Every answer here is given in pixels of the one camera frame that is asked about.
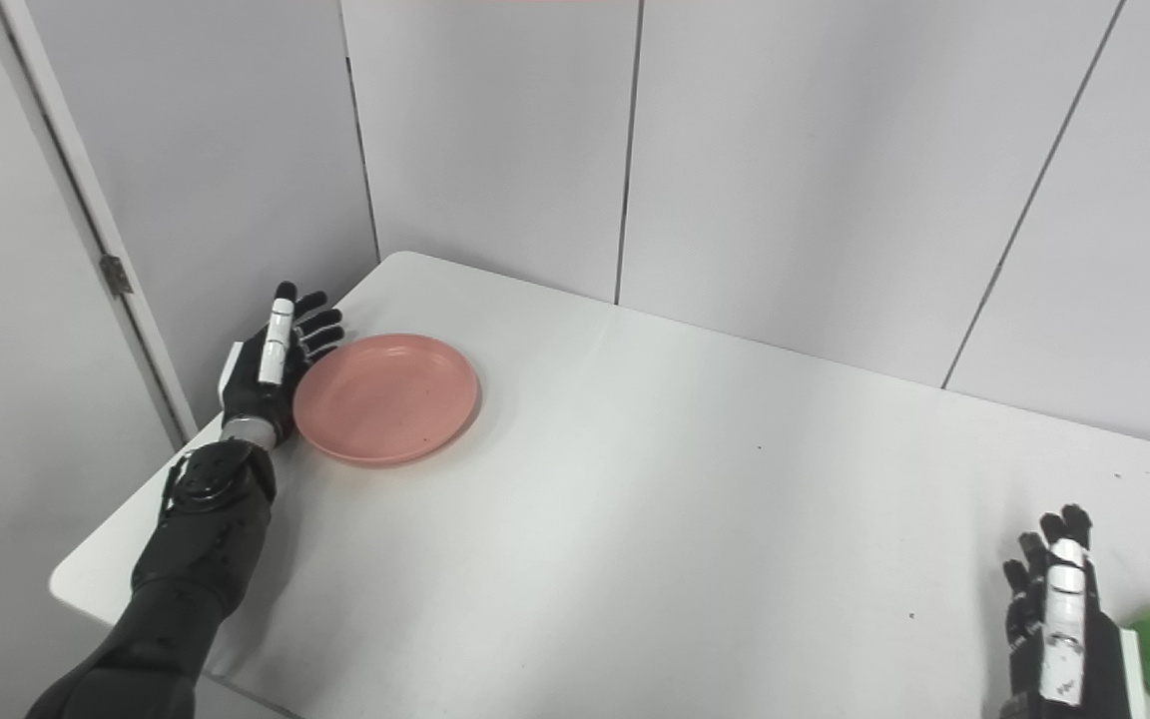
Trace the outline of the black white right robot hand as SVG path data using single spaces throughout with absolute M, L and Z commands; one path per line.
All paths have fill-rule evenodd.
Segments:
M 1137 641 L 1103 610 L 1090 554 L 1092 522 L 1078 504 L 1048 511 L 1003 564 L 1010 599 L 1009 699 L 1000 718 L 1140 718 Z

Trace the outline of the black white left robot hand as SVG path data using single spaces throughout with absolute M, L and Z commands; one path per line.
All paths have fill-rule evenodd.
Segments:
M 292 282 L 279 283 L 275 303 L 284 307 L 279 323 L 288 328 L 279 380 L 261 381 L 270 326 L 264 324 L 227 360 L 221 377 L 221 437 L 241 439 L 271 451 L 296 433 L 293 398 L 310 366 L 332 354 L 345 338 L 342 311 L 330 309 L 328 295 L 300 295 Z

